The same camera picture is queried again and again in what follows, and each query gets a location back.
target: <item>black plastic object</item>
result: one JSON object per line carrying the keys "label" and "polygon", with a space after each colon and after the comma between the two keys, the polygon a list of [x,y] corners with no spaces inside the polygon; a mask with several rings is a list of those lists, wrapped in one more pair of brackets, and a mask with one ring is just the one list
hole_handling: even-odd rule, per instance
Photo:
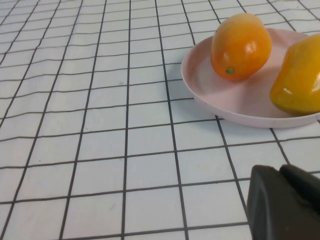
{"label": "black plastic object", "polygon": [[292,165],[256,165],[247,213],[253,240],[320,240],[320,180]]}

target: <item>plate rim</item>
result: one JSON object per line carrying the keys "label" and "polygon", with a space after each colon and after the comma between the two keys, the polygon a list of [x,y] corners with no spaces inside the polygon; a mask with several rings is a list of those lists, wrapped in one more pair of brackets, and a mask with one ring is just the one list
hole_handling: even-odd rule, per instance
{"label": "plate rim", "polygon": [[[276,32],[294,32],[300,35],[304,35],[304,36],[309,36],[305,33],[301,33],[301,32],[297,32],[297,31],[291,31],[291,30],[286,30],[286,29],[278,29],[278,28],[271,28],[271,27],[267,27],[266,28],[267,31],[276,31]],[[251,115],[246,115],[246,114],[241,114],[241,113],[237,113],[234,111],[230,111],[230,110],[226,110],[220,107],[217,107],[215,105],[212,105],[211,103],[206,102],[204,99],[202,99],[202,97],[198,96],[188,85],[188,83],[186,82],[186,78],[184,76],[184,66],[187,65],[186,61],[188,59],[188,56],[192,54],[194,48],[196,46],[199,46],[200,44],[203,44],[203,42],[208,41],[208,39],[211,39],[213,36],[207,37],[205,39],[203,39],[202,41],[200,41],[199,43],[197,43],[196,45],[194,45],[189,51],[188,53],[184,56],[182,62],[181,62],[181,68],[180,68],[180,72],[181,72],[181,76],[182,76],[182,80],[184,82],[184,84],[187,86],[188,90],[192,93],[194,100],[197,101],[201,101],[203,104],[205,104],[206,106],[210,106],[211,108],[215,108],[216,110],[218,110],[219,112],[224,112],[226,114],[230,114],[230,115],[235,115],[237,117],[240,118],[248,118],[248,119],[255,119],[255,120],[260,120],[260,121],[270,121],[270,122],[287,122],[287,121],[299,121],[299,120],[304,120],[304,119],[312,119],[313,117],[317,117],[320,116],[320,112],[317,113],[313,113],[313,114],[309,114],[309,115],[303,115],[303,116],[292,116],[292,117],[261,117],[261,116],[251,116]]]}

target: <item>table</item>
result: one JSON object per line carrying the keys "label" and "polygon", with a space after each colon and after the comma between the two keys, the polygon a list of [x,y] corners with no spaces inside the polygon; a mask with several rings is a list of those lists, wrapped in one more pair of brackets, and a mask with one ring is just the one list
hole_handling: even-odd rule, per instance
{"label": "table", "polygon": [[320,32],[320,1],[0,0],[0,239],[249,240],[253,165],[320,176],[320,123],[232,124],[183,84],[238,13]]}

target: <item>yellow fruit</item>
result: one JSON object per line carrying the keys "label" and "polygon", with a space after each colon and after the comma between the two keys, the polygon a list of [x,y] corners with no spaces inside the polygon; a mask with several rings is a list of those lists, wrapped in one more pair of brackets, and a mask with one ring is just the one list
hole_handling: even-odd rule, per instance
{"label": "yellow fruit", "polygon": [[216,30],[211,45],[211,65],[222,78],[249,77],[269,59],[272,41],[263,22],[250,13],[229,17]]}
{"label": "yellow fruit", "polygon": [[320,33],[288,48],[270,98],[279,109],[292,114],[320,112]]}

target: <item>plate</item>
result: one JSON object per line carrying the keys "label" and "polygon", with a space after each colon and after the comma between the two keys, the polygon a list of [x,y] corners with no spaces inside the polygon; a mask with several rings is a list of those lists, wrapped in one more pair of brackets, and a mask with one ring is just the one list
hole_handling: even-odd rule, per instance
{"label": "plate", "polygon": [[219,77],[210,61],[212,37],[199,42],[184,57],[181,74],[194,99],[208,111],[227,121],[257,128],[291,128],[311,124],[320,113],[294,116],[276,108],[270,100],[271,87],[281,69],[288,47],[308,35],[267,28],[272,39],[268,61],[240,82]]}

